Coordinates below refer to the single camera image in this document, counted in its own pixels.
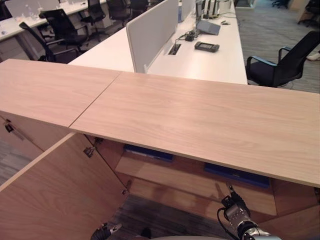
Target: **open cabinet door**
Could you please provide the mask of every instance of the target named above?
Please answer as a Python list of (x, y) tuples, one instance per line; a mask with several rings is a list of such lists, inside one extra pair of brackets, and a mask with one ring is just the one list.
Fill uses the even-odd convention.
[(69, 133), (0, 186), (0, 239), (90, 240), (127, 197), (82, 134)]

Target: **desk leg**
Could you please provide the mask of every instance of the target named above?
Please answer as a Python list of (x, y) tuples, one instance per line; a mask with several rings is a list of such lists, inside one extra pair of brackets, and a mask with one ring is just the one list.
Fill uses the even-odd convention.
[(38, 53), (36, 53), (34, 51), (33, 47), (30, 44), (28, 44), (28, 41), (24, 37), (21, 37), (20, 34), (17, 34), (14, 37), (15, 37), (16, 41), (18, 42), (18, 44), (20, 45), (20, 47), (25, 52), (25, 54), (28, 56), (28, 58), (30, 60), (37, 60), (34, 58), (34, 54), (37, 56)]

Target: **phone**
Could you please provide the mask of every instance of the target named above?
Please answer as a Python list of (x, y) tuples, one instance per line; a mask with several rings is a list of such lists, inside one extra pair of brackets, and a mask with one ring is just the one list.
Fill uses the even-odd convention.
[(210, 44), (210, 43), (205, 43), (201, 41), (197, 41), (196, 44), (194, 45), (195, 49), (207, 51), (211, 53), (215, 53), (216, 51), (218, 51), (219, 47), (220, 45), (218, 44)]

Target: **monitor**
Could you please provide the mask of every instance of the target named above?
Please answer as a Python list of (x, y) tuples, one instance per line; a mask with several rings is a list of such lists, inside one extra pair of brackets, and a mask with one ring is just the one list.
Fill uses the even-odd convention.
[(195, 19), (200, 21), (202, 17), (202, 0), (195, 1)]

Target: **laptop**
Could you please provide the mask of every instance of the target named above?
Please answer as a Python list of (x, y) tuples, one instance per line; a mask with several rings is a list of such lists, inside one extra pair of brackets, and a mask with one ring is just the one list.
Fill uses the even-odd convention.
[(196, 24), (196, 29), (206, 34), (218, 35), (220, 31), (220, 25), (201, 20)]

